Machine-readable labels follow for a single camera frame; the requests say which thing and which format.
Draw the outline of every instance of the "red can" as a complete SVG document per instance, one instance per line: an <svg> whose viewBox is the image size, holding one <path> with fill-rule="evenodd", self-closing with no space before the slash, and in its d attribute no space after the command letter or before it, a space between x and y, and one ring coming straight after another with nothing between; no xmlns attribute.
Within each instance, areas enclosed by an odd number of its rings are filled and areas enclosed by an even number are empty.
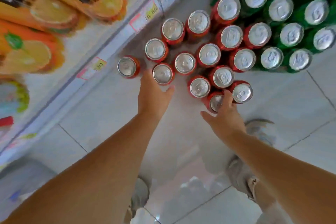
<svg viewBox="0 0 336 224"><path fill-rule="evenodd" d="M177 47L183 42L186 29L184 24L178 19L169 18L162 24L161 35L163 41L169 46Z"/></svg>
<svg viewBox="0 0 336 224"><path fill-rule="evenodd" d="M202 44L195 52L195 56L201 67L214 67L221 59L221 49L213 43Z"/></svg>
<svg viewBox="0 0 336 224"><path fill-rule="evenodd" d="M202 98L202 102L209 112L218 113L222 106L224 94L222 91L215 91L209 94L206 98Z"/></svg>
<svg viewBox="0 0 336 224"><path fill-rule="evenodd" d="M234 81L228 90L232 93L233 103L236 104L246 103L253 96L253 89L251 85L242 80Z"/></svg>
<svg viewBox="0 0 336 224"><path fill-rule="evenodd" d="M244 43L249 49L260 49L271 39L272 30L264 22L251 24L245 29Z"/></svg>
<svg viewBox="0 0 336 224"><path fill-rule="evenodd" d="M222 51L237 49L243 40L243 31L236 25L229 25L219 31L215 43Z"/></svg>
<svg viewBox="0 0 336 224"><path fill-rule="evenodd" d="M211 31L216 32L225 25L235 22L240 13L239 0L219 0L211 11Z"/></svg>
<svg viewBox="0 0 336 224"><path fill-rule="evenodd" d="M232 69L228 66L214 67L210 71L208 77L211 85L217 89L224 89L229 87L235 79Z"/></svg>
<svg viewBox="0 0 336 224"><path fill-rule="evenodd" d="M206 97L211 89L210 82L207 78L196 75L188 82L188 91L194 98Z"/></svg>
<svg viewBox="0 0 336 224"><path fill-rule="evenodd" d="M196 43L210 31L210 16L206 11L197 10L185 22L187 41Z"/></svg>
<svg viewBox="0 0 336 224"><path fill-rule="evenodd" d="M228 66L237 73L250 70L256 61L254 51L247 48L239 48L229 54Z"/></svg>
<svg viewBox="0 0 336 224"><path fill-rule="evenodd" d="M182 74L189 75L192 74L197 66L197 62L195 57L189 52L181 52L179 53L173 63L174 71Z"/></svg>
<svg viewBox="0 0 336 224"><path fill-rule="evenodd" d="M122 57L118 62L118 71L126 79L133 79L140 73L140 61L131 55Z"/></svg>
<svg viewBox="0 0 336 224"><path fill-rule="evenodd" d="M167 63L159 63L152 70L155 81L162 86L169 85L175 77L173 68Z"/></svg>
<svg viewBox="0 0 336 224"><path fill-rule="evenodd" d="M160 63L166 59L169 53L168 45L161 39L150 39L145 45L146 58L155 63Z"/></svg>

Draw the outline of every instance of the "right arm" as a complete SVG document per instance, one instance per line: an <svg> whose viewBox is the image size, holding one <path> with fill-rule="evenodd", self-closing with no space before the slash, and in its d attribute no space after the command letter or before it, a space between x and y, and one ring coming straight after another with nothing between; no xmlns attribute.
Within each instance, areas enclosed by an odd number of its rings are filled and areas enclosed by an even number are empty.
<svg viewBox="0 0 336 224"><path fill-rule="evenodd" d="M201 112L215 134L265 184L297 224L335 223L336 175L276 150L246 134L244 121L225 90L216 117Z"/></svg>

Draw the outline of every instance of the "person's arm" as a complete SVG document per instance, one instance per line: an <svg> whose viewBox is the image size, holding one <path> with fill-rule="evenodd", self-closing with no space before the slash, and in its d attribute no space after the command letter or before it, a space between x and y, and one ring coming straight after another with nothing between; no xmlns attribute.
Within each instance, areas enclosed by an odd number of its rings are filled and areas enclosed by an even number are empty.
<svg viewBox="0 0 336 224"><path fill-rule="evenodd" d="M247 135L244 121L232 104L232 94L227 90L216 117L207 112L201 115L265 184L294 223L335 223L336 175Z"/></svg>
<svg viewBox="0 0 336 224"><path fill-rule="evenodd" d="M173 87L162 92L147 70L141 79L138 114L37 190L4 223L121 224L149 140L173 93Z"/></svg>

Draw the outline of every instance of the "person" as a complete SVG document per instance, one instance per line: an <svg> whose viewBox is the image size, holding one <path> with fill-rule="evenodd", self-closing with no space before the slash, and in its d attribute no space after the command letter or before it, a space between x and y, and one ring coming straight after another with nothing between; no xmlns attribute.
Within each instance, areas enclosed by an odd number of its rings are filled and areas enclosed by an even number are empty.
<svg viewBox="0 0 336 224"><path fill-rule="evenodd" d="M162 92L151 71L145 71L137 115L38 189L4 223L129 222L134 210L148 198L148 189L138 179L138 172L149 140L173 94L174 87ZM201 115L218 138L237 154L227 168L233 186L257 202L265 215L278 214L273 219L261 216L258 222L283 223L284 218L278 219L281 210L272 207L278 204L296 224L334 223L336 175L273 148L274 137L266 131L274 124L254 121L245 126L232 100L231 93L225 90L218 114L212 116L203 111Z"/></svg>

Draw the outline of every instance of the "hand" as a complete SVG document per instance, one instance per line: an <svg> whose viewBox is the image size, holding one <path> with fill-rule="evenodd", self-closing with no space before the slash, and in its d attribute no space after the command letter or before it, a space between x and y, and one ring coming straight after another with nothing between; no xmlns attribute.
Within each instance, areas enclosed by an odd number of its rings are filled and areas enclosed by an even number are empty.
<svg viewBox="0 0 336 224"><path fill-rule="evenodd" d="M161 120L168 108L174 90L174 86L171 86L166 92L162 92L153 78L152 71L146 70L141 78L138 96L138 114L146 113L154 115Z"/></svg>
<svg viewBox="0 0 336 224"><path fill-rule="evenodd" d="M237 111L236 104L233 104L232 100L231 92L224 90L223 103L216 117L207 112L201 112L203 119L223 141L230 139L233 135L246 133L244 121Z"/></svg>

